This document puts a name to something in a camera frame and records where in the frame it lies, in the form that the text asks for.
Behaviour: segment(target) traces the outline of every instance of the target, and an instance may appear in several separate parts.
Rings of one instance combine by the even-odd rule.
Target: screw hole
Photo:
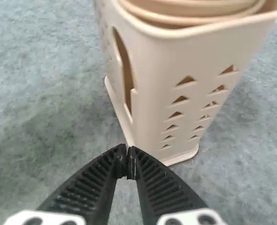
[[[165,225],[182,225],[178,219],[168,219]]]
[[[202,215],[198,218],[199,223],[202,225],[214,225],[216,224],[216,221],[214,218],[208,215]]]
[[[64,222],[62,225],[77,225],[77,224],[73,221],[67,221],[67,222]]]
[[[42,219],[41,218],[38,218],[38,217],[34,217],[34,218],[31,218],[31,219],[28,219],[24,225],[41,225],[43,223]]]

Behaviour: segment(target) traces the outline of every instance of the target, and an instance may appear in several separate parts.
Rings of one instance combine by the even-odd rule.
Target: floor
[[[0,0],[0,225],[125,142],[91,1]],[[277,224],[277,24],[200,142],[171,169],[230,225]],[[119,180],[110,225],[141,225]]]

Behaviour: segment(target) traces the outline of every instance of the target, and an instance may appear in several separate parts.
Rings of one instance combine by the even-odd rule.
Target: carpet
[[[103,79],[92,1],[0,0],[0,225],[125,142]],[[171,169],[229,224],[277,224],[277,25]],[[109,224],[142,224],[134,181],[118,181]]]

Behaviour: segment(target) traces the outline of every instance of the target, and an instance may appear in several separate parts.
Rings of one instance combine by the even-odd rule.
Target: utensil holder
[[[277,19],[277,0],[256,15],[175,30],[139,20],[117,0],[94,0],[94,6],[105,85],[127,143],[165,165],[197,153]]]

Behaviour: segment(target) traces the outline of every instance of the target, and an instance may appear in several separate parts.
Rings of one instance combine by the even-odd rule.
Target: arched opening
[[[134,88],[133,77],[132,77],[132,69],[131,63],[128,56],[127,49],[119,35],[118,31],[113,28],[113,33],[115,37],[115,42],[117,46],[117,50],[119,51],[121,60],[122,60],[122,68],[123,68],[123,79],[124,79],[124,92],[125,92],[125,101],[126,105],[129,109],[130,114],[131,111],[131,89]]]

